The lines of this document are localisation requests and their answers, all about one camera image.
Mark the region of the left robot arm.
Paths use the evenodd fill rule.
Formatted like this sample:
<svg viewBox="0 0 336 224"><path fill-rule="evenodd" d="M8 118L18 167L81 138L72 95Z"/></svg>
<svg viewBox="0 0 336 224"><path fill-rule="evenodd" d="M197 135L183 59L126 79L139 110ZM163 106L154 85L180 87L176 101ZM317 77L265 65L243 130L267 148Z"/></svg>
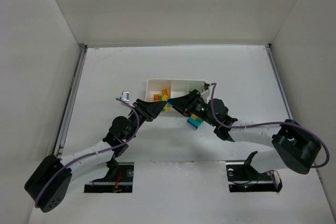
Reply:
<svg viewBox="0 0 336 224"><path fill-rule="evenodd" d="M79 175L86 175L90 170L108 172L142 124L156 119L165 105L165 101L145 102L140 99L132 105L127 103L130 114L114 118L107 135L98 143L68 156L46 156L24 185L35 208L42 212L56 208Z"/></svg>

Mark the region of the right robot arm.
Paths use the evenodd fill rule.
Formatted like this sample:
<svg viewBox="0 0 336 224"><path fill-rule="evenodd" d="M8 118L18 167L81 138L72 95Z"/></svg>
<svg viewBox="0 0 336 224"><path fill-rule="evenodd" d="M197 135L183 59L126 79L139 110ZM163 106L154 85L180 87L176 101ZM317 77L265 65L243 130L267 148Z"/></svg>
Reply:
<svg viewBox="0 0 336 224"><path fill-rule="evenodd" d="M321 143L293 120L280 124L249 127L229 116L221 99L205 102L197 90L168 100L185 117L195 115L214 127L214 134L223 141L256 143L269 147L265 152L253 151L245 160L259 173L289 168L298 174L309 173L321 150Z"/></svg>

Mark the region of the yellow curved lego brick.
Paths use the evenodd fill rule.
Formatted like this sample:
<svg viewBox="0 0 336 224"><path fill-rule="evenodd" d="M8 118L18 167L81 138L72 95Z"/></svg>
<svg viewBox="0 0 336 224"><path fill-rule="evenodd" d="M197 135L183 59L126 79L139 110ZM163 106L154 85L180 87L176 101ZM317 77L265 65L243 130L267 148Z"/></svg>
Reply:
<svg viewBox="0 0 336 224"><path fill-rule="evenodd" d="M160 94L154 94L153 95L153 101L154 102L159 102L159 101L161 101L161 95Z"/></svg>

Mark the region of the small green yellow lego piece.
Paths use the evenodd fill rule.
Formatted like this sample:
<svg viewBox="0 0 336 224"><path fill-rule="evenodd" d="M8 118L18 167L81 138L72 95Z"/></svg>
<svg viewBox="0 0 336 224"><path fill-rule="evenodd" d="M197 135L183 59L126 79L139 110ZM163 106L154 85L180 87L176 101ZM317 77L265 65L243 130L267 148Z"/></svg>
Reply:
<svg viewBox="0 0 336 224"><path fill-rule="evenodd" d="M169 99L169 97L168 97L167 95L162 95L162 101L165 101L165 102L166 102L166 104L165 104L165 106L164 106L164 108L163 108L163 111L164 111L164 112L170 110L170 106L169 106L169 103L168 103L168 99Z"/></svg>

